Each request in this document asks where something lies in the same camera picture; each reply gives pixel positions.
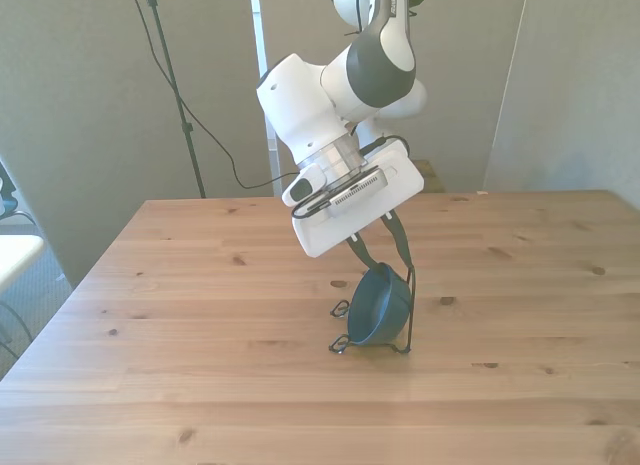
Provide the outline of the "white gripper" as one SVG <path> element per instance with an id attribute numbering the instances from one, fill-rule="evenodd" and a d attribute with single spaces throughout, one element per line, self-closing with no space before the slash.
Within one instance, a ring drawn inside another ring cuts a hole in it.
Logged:
<path id="1" fill-rule="evenodd" d="M 352 252 L 371 271 L 386 278 L 357 232 L 382 217 L 396 250 L 408 270 L 414 269 L 406 231 L 396 212 L 390 212 L 422 191 L 424 180 L 399 139 L 371 155 L 365 170 L 335 191 L 325 192 L 292 212 L 300 245 L 318 257 L 347 239 Z"/>

